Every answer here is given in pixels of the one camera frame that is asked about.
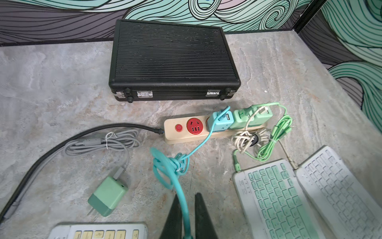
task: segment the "red power button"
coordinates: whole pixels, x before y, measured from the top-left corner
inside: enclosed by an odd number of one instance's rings
[[[183,127],[180,124],[177,124],[175,126],[175,130],[178,131],[178,132],[181,132],[183,130]]]

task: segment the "tangled teal cable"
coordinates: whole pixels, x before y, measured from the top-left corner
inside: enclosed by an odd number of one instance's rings
[[[155,177],[168,189],[172,189],[175,187],[176,193],[178,194],[180,207],[182,210],[183,215],[183,224],[185,228],[185,236],[184,239],[192,239],[191,236],[191,225],[190,225],[190,218],[189,218],[189,212],[188,212],[188,206],[185,194],[183,193],[182,186],[179,183],[179,176],[185,175],[188,170],[188,166],[190,164],[190,156],[194,154],[201,146],[207,142],[207,140],[211,137],[211,134],[214,130],[216,122],[219,120],[220,117],[225,115],[227,111],[230,109],[229,106],[227,106],[214,120],[210,133],[206,137],[206,139],[199,144],[191,153],[188,155],[178,153],[175,158],[169,158],[165,156],[161,151],[159,151],[156,148],[151,148],[150,152],[153,155],[153,166],[152,170],[154,172]],[[170,183],[166,182],[164,178],[159,174],[159,171],[161,171],[166,177],[169,178]]]

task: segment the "black power cable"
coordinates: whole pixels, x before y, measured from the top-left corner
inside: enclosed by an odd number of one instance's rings
[[[98,131],[98,130],[103,130],[103,129],[106,129],[106,128],[115,128],[115,127],[131,127],[131,128],[141,128],[141,129],[144,129],[144,130],[148,130],[148,131],[151,131],[151,132],[154,132],[154,133],[157,133],[157,134],[160,134],[162,135],[164,133],[164,130],[161,129],[161,128],[151,128],[151,127],[148,127],[148,126],[144,126],[144,125],[137,125],[137,124],[128,124],[128,123],[115,123],[115,124],[107,124],[107,125],[101,125],[101,126],[97,126],[97,127],[94,127],[94,128],[90,128],[88,130],[85,130],[67,140],[65,140],[64,142],[60,143],[59,145],[57,145],[56,147],[52,148],[51,150],[49,150],[46,154],[44,154],[43,156],[41,156],[33,165],[32,167],[28,170],[28,172],[25,174],[25,176],[23,177],[23,179],[21,180],[20,184],[18,185],[18,187],[16,188],[15,192],[12,194],[11,198],[8,200],[7,204],[5,205],[5,207],[3,208],[3,210],[1,211],[1,214],[0,214],[0,223],[2,223],[4,221],[4,215],[5,213],[9,210],[9,208],[11,207],[12,203],[17,199],[18,195],[20,194],[20,192],[22,191],[22,189],[25,187],[25,185],[28,183],[28,180],[30,179],[30,177],[33,175],[33,173],[35,172],[35,170],[38,168],[38,166],[44,162],[45,159],[47,159],[50,155],[52,155],[54,152],[56,152],[57,150],[61,149],[62,147],[64,147],[69,141],[72,141],[72,140],[76,140],[78,138],[81,138],[82,136],[85,136],[87,134],[90,134],[90,133],[93,133],[95,131]]]

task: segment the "green wall adapter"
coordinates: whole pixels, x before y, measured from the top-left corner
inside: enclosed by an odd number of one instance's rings
[[[102,216],[110,215],[127,192],[128,188],[119,180],[107,177],[87,202]]]

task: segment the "gray stone surface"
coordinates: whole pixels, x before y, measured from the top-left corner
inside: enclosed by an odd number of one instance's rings
[[[40,156],[85,129],[113,122],[161,127],[170,117],[273,101],[285,105],[293,117],[295,127],[283,141],[295,162],[329,145],[381,205],[382,135],[295,32],[227,35],[227,41],[242,80],[233,99],[133,104],[116,101],[109,90],[112,42],[0,48],[0,208]],[[272,111],[270,125],[282,114],[277,107]],[[57,223],[93,220],[144,221],[149,238],[158,238],[175,192],[155,179],[149,147],[174,156],[190,152],[198,142],[167,145],[162,136],[143,130],[139,138],[144,143],[130,151],[122,176],[129,191],[112,215],[87,216],[87,199],[126,155],[59,155],[42,170],[13,217],[1,225],[0,238],[46,238]],[[232,181],[233,149],[228,138],[209,140],[194,154],[180,183],[192,228],[194,194],[201,192],[219,238],[251,238]],[[285,155],[277,145],[271,160],[280,158]],[[260,164],[245,155],[238,159],[243,169]],[[320,217],[319,221],[327,238],[334,238]]]

